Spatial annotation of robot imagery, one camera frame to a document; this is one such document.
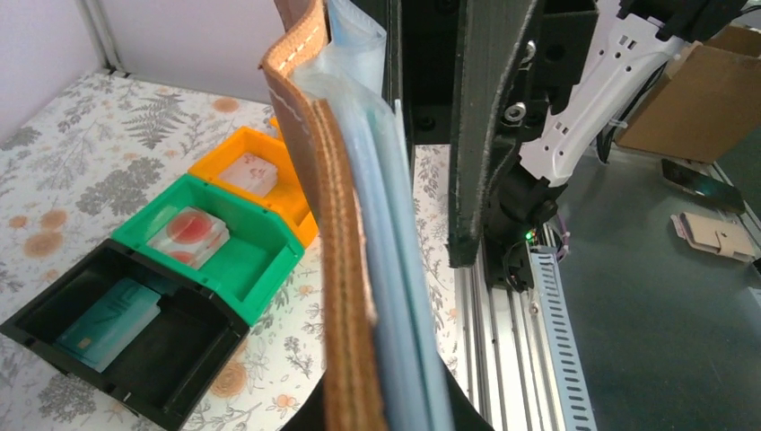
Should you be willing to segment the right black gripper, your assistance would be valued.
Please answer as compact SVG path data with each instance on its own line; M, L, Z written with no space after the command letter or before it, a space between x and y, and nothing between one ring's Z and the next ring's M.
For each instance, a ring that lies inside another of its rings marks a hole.
M415 145L450 140L448 252L453 268L476 261L499 118L518 74L540 1L384 1L386 96L404 129L410 182ZM594 1L547 1L530 60L522 138L540 136L581 81L599 18Z

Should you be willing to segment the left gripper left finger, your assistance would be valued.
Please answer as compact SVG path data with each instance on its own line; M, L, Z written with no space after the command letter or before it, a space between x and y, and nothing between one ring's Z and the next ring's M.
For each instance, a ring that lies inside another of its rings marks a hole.
M321 377L307 400L281 431L326 431L324 400L324 377Z

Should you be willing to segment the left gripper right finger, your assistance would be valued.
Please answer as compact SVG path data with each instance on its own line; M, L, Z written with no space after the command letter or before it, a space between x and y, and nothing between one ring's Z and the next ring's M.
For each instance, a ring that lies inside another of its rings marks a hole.
M494 428L478 413L467 395L459 387L451 370L444 365L450 399L450 409L455 431L494 431Z

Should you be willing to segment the brown leather card holder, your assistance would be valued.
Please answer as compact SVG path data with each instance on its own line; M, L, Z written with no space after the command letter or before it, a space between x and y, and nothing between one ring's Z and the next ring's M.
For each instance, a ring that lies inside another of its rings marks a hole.
M260 66L317 220L328 430L452 430L387 32L351 1L279 1Z

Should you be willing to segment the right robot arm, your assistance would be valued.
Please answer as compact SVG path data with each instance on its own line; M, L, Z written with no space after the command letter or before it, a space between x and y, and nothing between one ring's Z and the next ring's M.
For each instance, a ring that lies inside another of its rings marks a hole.
M485 255L491 283L524 290L516 258L553 217L586 148L691 42L741 1L362 1L389 34L385 96L417 144L450 148L452 268Z

